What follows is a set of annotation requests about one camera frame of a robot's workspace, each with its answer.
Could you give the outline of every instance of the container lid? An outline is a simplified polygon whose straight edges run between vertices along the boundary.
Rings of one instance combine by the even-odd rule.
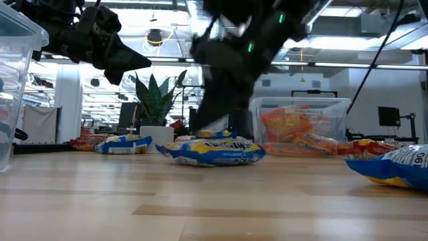
[[[40,51],[41,47],[49,43],[49,34],[46,30],[32,22],[24,14],[0,2],[0,37],[4,35],[33,37],[33,45],[29,47],[35,51]]]

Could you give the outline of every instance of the desk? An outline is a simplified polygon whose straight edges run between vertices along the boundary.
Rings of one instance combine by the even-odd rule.
[[[422,241],[428,197],[341,159],[195,168],[160,155],[18,155],[0,173],[0,239]]]

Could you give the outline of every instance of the blue chip bag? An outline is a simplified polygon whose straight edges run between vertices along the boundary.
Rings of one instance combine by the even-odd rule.
[[[167,143],[163,147],[157,145],[156,149],[173,158],[177,164],[202,167],[252,164],[265,156],[265,151],[259,145],[242,137]]]
[[[146,153],[147,146],[152,143],[152,137],[139,135],[123,135],[108,137],[94,147],[94,151],[105,154],[142,154]]]
[[[347,160],[348,166],[374,183],[428,191],[428,145],[411,145],[369,161]]]
[[[237,138],[236,132],[231,133],[228,130],[219,131],[219,132],[208,131],[208,130],[200,130],[195,134],[195,136],[197,139],[209,139],[209,140],[227,139],[227,138],[236,139]]]

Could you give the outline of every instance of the white pillar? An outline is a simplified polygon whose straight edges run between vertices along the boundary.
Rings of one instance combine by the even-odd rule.
[[[55,107],[62,107],[58,126],[57,143],[63,143],[80,136],[83,86],[79,65],[58,66],[55,85]]]

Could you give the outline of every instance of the clear plastic bin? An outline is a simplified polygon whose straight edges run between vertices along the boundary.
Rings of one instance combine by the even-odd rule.
[[[255,143],[269,155],[327,157],[346,138],[347,98],[261,97],[251,102]]]
[[[0,170],[9,160],[32,52],[48,43],[43,28],[0,2]]]

